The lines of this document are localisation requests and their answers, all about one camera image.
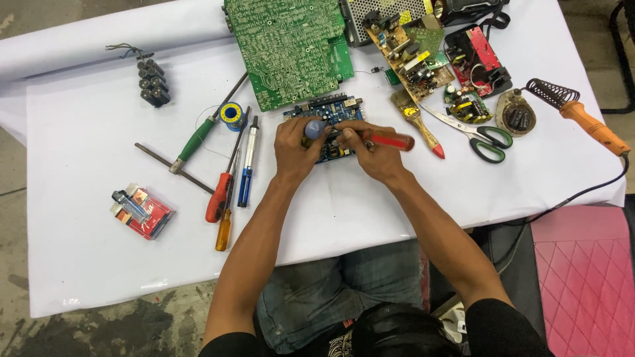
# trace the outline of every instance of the cluster of capacitors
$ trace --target cluster of capacitors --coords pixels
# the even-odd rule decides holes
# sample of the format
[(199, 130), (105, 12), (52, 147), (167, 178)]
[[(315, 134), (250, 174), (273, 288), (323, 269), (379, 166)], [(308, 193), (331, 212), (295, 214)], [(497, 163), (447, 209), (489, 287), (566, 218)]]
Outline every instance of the cluster of capacitors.
[(137, 63), (139, 69), (139, 87), (141, 97), (158, 108), (170, 102), (170, 86), (166, 83), (165, 71), (154, 60), (141, 60)]

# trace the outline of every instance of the person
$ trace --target person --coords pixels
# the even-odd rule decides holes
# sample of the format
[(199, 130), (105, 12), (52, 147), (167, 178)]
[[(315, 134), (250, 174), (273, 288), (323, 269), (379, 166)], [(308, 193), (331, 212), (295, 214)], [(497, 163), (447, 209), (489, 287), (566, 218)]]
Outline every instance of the person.
[(355, 150), (363, 170), (395, 196), (417, 239), (274, 268), (293, 195), (332, 132), (327, 128), (302, 147), (313, 119), (319, 118), (295, 118), (277, 128), (277, 173), (220, 273), (200, 357), (265, 356), (272, 350), (307, 357), (461, 356), (442, 323), (421, 310), (417, 243), (465, 306), (472, 356), (553, 356), (514, 309), (485, 254), (403, 166), (401, 152), (368, 148), (357, 134), (392, 128), (365, 121), (335, 125), (342, 132), (337, 142)]

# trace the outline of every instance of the hand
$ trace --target hand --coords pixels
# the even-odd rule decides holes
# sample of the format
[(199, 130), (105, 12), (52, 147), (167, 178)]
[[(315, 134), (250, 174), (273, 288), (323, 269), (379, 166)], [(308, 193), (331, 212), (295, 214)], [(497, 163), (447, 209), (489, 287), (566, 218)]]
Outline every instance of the hand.
[(335, 129), (342, 131), (342, 135), (337, 137), (341, 148), (350, 147), (355, 150), (359, 165), (373, 179), (387, 185), (407, 172), (398, 149), (384, 145), (373, 145), (368, 149), (357, 133), (368, 129), (394, 133), (394, 128), (372, 125), (363, 120), (348, 120), (336, 124)]
[(314, 140), (311, 147), (302, 147), (304, 128), (309, 121), (322, 120), (320, 117), (297, 117), (278, 125), (276, 132), (277, 173), (276, 176), (287, 184), (300, 185), (309, 175), (319, 159), (322, 145), (333, 128), (327, 126), (322, 136)]

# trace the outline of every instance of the jeans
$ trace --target jeans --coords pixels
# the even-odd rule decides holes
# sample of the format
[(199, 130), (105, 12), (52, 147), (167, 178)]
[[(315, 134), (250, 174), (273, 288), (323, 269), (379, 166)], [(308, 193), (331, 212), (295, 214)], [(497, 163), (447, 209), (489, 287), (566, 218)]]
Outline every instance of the jeans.
[(278, 354), (294, 352), (380, 302), (422, 308), (415, 239), (277, 267), (260, 294), (260, 328)]

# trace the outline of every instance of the black shirt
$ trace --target black shirt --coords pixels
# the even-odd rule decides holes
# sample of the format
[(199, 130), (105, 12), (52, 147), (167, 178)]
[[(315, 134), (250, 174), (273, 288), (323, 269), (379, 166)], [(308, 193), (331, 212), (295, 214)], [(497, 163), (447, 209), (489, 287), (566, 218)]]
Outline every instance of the black shirt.
[[(485, 299), (474, 303), (465, 313), (465, 325), (474, 357), (554, 357), (530, 322), (500, 300)], [(335, 339), (350, 336), (347, 331), (343, 325), (338, 325), (287, 356), (327, 357)], [(199, 357), (261, 356), (262, 347), (254, 335), (234, 332), (211, 341), (203, 348)]]

